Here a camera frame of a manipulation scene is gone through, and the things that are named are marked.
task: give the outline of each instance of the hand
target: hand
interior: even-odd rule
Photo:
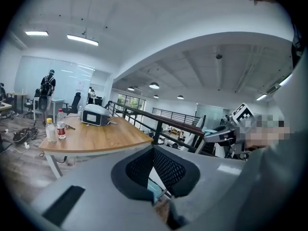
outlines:
[[[290,128],[255,128],[246,134],[246,148],[258,149],[289,138]]]

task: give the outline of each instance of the water bottle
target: water bottle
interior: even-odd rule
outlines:
[[[59,139],[65,139],[65,122],[64,122],[64,114],[62,109],[59,109],[59,113],[57,115],[57,129],[58,129],[58,135]]]
[[[81,116],[81,112],[82,112],[82,106],[80,105],[78,109],[78,116]]]
[[[47,140],[49,143],[55,143],[57,141],[56,139],[56,129],[54,124],[52,123],[51,118],[46,119],[46,135],[47,135]]]

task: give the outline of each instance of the white table leg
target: white table leg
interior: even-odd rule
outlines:
[[[51,170],[53,171],[53,173],[55,174],[56,178],[57,179],[60,178],[63,174],[62,174],[54,156],[50,155],[49,153],[46,153],[46,152],[45,152],[45,156],[46,156],[46,159],[49,163],[49,166],[50,166]]]
[[[33,119],[36,120],[35,118],[35,99],[33,98]]]
[[[52,111],[52,113],[53,113],[53,123],[55,123],[56,122],[56,103],[55,102],[53,102],[53,111]]]

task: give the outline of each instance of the fluorescent light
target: fluorescent light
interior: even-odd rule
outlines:
[[[263,99],[263,98],[265,98],[266,97],[266,95],[264,94],[264,95],[262,95],[261,97],[259,97],[258,99],[257,99],[257,101],[259,101],[259,100],[261,100],[261,99]]]
[[[29,36],[48,36],[48,32],[29,31],[25,32]]]
[[[89,69],[89,70],[92,70],[92,71],[95,71],[94,68],[91,68],[91,67],[86,67],[86,66],[83,66],[83,65],[77,65],[78,67],[82,67],[82,68],[86,68],[86,69]]]
[[[98,46],[98,42],[97,41],[93,41],[93,40],[90,40],[90,39],[81,38],[81,37],[77,37],[77,36],[73,36],[73,35],[69,35],[69,34],[67,34],[67,38],[68,39],[72,39],[72,40],[76,40],[76,41],[80,41],[80,42],[84,42],[84,43],[87,43],[87,44],[92,44],[92,45]]]
[[[289,81],[289,79],[291,78],[291,76],[292,76],[292,74],[289,75],[289,77],[287,79],[285,79],[283,82],[281,82],[279,85],[283,86],[284,84],[286,84]]]
[[[153,88],[153,89],[159,89],[159,85],[156,82],[153,82],[149,85],[149,87]]]

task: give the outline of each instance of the metal railing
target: metal railing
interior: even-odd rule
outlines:
[[[116,105],[123,107],[123,110],[116,108]],[[201,143],[203,136],[204,136],[204,133],[202,132],[201,128],[198,128],[196,126],[186,124],[184,122],[179,122],[179,121],[176,121],[176,120],[171,120],[171,119],[163,117],[163,116],[154,115],[154,114],[148,113],[148,112],[143,111],[143,110],[131,108],[131,107],[123,105],[121,103],[109,101],[108,104],[105,106],[105,108],[109,110],[109,112],[112,114],[112,116],[117,115],[117,116],[122,116],[123,118],[129,117],[129,119],[132,119],[135,122],[138,122],[141,125],[143,125],[144,127],[148,128],[149,130],[155,132],[155,135],[153,137],[153,140],[154,140],[153,144],[158,144],[159,137],[162,136],[162,137],[167,138],[168,140],[176,142],[179,146],[184,146],[184,147],[188,148],[189,152],[194,153],[196,151],[197,147],[199,146],[199,144]],[[142,115],[142,116],[145,116],[145,117],[148,117],[150,119],[157,121],[156,128],[152,128],[152,127],[142,123],[141,121],[138,121],[136,118],[131,117],[131,116],[136,116],[136,115]],[[169,135],[164,134],[162,132],[162,124],[167,124],[167,125],[170,125],[172,127],[175,127],[175,128],[178,128],[178,129],[181,129],[181,130],[184,130],[186,132],[194,134],[195,138],[194,138],[193,144],[195,146],[185,144],[182,141],[179,141],[179,140],[177,140],[173,137],[170,137]],[[213,154],[210,154],[210,153],[203,153],[203,154],[213,156]]]
[[[172,112],[168,110],[162,110],[153,108],[152,114],[157,116],[163,116],[166,118],[169,118],[174,121],[178,121],[184,124],[193,125],[196,126],[198,121],[200,120],[200,117],[192,116],[192,115],[185,115],[177,112]]]

